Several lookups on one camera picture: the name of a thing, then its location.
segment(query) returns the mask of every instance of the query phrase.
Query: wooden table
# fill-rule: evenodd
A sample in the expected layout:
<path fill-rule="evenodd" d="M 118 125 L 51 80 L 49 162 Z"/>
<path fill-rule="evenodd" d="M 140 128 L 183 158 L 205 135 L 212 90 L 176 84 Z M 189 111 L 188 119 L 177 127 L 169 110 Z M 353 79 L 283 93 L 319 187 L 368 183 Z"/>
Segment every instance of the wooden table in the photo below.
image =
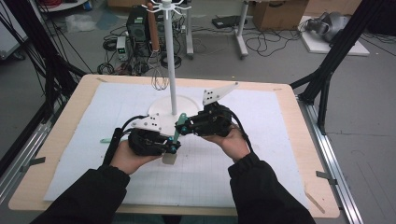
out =
<path fill-rule="evenodd" d="M 58 161 L 100 83 L 149 84 L 150 81 L 151 77 L 85 76 L 78 84 L 73 96 L 36 156 L 37 158 L 46 157 L 46 161 L 30 167 L 11 198 L 9 208 L 13 210 L 42 211 L 49 207 L 50 202 L 43 201 L 44 195 L 55 173 Z M 177 86 L 180 87 L 216 88 L 231 83 L 234 83 L 234 81 L 181 78 L 176 80 Z M 291 87 L 286 84 L 272 83 L 239 82 L 239 84 L 239 89 L 273 91 L 276 94 L 290 138 L 290 144 L 304 182 L 304 191 L 309 201 L 309 211 L 313 217 L 338 217 L 340 212 L 328 180 L 316 176 L 316 171 L 323 172 L 323 168 Z M 123 204 L 118 212 L 236 216 L 236 210 L 234 208 L 163 205 Z"/>

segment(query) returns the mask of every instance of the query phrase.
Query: black sleeve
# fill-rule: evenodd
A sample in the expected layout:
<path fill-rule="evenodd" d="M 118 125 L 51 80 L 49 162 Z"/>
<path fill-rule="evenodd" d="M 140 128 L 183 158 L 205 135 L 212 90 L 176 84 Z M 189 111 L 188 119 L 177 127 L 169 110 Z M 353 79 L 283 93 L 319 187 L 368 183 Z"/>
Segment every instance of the black sleeve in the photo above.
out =
<path fill-rule="evenodd" d="M 90 169 L 32 223 L 111 223 L 129 180 L 112 166 Z"/>
<path fill-rule="evenodd" d="M 248 154 L 228 171 L 239 224 L 315 223 L 308 210 L 277 181 L 271 166 L 256 154 Z"/>

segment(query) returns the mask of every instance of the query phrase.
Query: floor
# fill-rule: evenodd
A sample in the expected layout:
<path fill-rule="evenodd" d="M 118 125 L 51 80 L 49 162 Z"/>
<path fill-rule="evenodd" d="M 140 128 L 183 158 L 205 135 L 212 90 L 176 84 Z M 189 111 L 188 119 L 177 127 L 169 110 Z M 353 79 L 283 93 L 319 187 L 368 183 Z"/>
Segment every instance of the floor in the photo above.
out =
<path fill-rule="evenodd" d="M 96 9 L 95 13 L 107 10 L 105 7 Z M 84 13 L 80 9 L 74 10 L 72 13 Z M 93 17 L 103 22 L 104 15 L 99 13 Z M 56 21 L 61 21 L 63 17 L 63 13 L 54 15 Z M 192 22 L 213 28 L 210 19 L 197 17 Z M 106 14 L 106 21 L 108 23 L 102 23 L 100 29 L 66 34 L 93 72 L 104 61 L 103 37 L 126 22 L 123 17 L 115 19 L 111 13 Z M 253 27 L 249 21 L 247 28 Z M 260 43 L 252 32 L 246 29 L 245 39 L 253 38 L 248 43 L 256 49 Z M 282 35 L 291 37 L 288 32 Z M 177 77 L 290 84 L 314 72 L 325 58 L 324 54 L 307 52 L 302 39 L 289 41 L 283 49 L 280 48 L 285 41 L 268 41 L 268 50 L 262 54 L 280 50 L 262 57 L 249 49 L 248 57 L 240 60 L 239 49 L 230 34 L 201 31 L 194 32 L 193 38 L 193 60 L 186 56 L 181 40 L 179 56 L 182 63 L 176 70 Z M 367 36 L 363 36 L 360 42 L 370 51 L 370 56 L 347 56 L 335 71 L 330 88 L 326 132 L 362 220 L 365 223 L 391 224 L 396 223 L 396 175 L 393 172 L 396 168 L 396 119 L 393 118 L 396 111 L 396 45 L 395 41 L 387 44 Z M 66 52 L 72 64 L 88 71 L 70 47 L 66 47 Z M 303 90 L 304 87 L 298 88 L 295 93 Z M 0 158 L 43 101 L 42 90 L 28 60 L 0 62 Z M 36 212 L 10 211 L 7 208 L 9 197 L 0 206 L 0 223 L 26 223 L 37 215 Z M 155 216 L 120 215 L 115 220 L 115 223 L 127 222 L 161 223 Z M 185 217 L 184 223 L 234 223 L 234 219 Z M 317 223 L 346 221 L 343 217 L 318 218 Z"/>

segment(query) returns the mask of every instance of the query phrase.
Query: cardboard box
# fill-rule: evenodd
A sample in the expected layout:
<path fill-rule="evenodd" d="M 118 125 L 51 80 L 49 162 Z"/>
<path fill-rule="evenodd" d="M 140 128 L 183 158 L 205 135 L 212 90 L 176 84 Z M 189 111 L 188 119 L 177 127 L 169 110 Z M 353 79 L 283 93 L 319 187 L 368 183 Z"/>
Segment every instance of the cardboard box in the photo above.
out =
<path fill-rule="evenodd" d="M 253 23 L 259 30 L 296 30 L 309 0 L 260 2 L 253 14 Z"/>
<path fill-rule="evenodd" d="M 131 7 L 145 4 L 146 0 L 107 0 L 107 5 L 109 7 Z"/>
<path fill-rule="evenodd" d="M 323 12 L 337 11 L 343 15 L 353 15 L 361 0 L 310 0 L 306 16 L 320 16 Z"/>

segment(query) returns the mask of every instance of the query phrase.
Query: white paper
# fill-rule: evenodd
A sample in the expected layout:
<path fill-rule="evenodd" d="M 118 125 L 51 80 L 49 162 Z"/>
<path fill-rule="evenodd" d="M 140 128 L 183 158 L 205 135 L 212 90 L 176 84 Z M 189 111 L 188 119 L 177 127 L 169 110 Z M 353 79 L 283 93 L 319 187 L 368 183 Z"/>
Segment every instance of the white paper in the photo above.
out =
<path fill-rule="evenodd" d="M 203 88 L 177 87 L 178 95 L 190 97 L 198 105 L 203 92 Z M 155 91 L 150 85 L 102 83 L 61 157 L 44 200 L 54 201 L 88 169 L 99 167 L 108 147 L 100 140 L 111 137 L 114 129 L 129 118 L 147 115 L 151 103 L 167 95 L 169 91 Z M 273 167 L 279 182 L 307 207 L 276 95 L 270 91 L 234 90 L 219 103 L 238 116 L 255 153 Z M 179 141 L 174 165 L 156 160 L 131 175 L 123 203 L 234 207 L 227 170 L 232 160 L 201 137 L 190 134 Z"/>

